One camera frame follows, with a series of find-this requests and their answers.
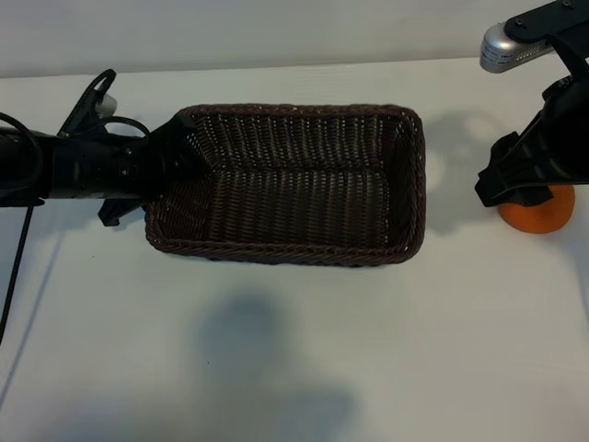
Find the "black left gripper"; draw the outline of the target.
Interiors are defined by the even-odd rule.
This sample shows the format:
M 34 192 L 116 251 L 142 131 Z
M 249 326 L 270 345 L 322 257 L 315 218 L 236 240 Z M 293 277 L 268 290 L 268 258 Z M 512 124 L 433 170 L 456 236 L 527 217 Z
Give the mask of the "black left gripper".
M 123 216 L 163 196 L 174 183 L 202 179 L 212 167 L 190 116 L 176 114 L 144 138 L 126 143 L 107 162 L 98 184 L 107 190 L 98 217 L 115 227 Z

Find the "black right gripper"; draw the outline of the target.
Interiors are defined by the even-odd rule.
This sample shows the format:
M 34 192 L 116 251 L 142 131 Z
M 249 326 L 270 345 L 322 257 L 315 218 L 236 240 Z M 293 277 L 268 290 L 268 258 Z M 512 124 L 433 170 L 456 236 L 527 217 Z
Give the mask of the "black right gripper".
M 485 207 L 533 207 L 551 200 L 549 186 L 559 176 L 555 164 L 570 183 L 588 183 L 588 79 L 565 76 L 542 97 L 543 110 L 521 134 L 511 132 L 491 147 L 476 183 Z

